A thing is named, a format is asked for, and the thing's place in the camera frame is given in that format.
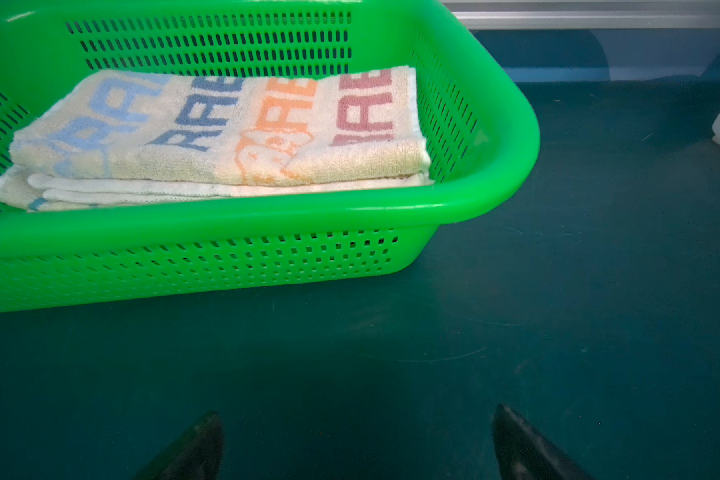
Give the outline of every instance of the dark green floor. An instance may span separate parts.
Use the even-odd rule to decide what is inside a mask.
[[[508,402],[600,480],[720,478],[720,84],[526,86],[518,194],[400,274],[0,314],[0,478],[497,478]]]

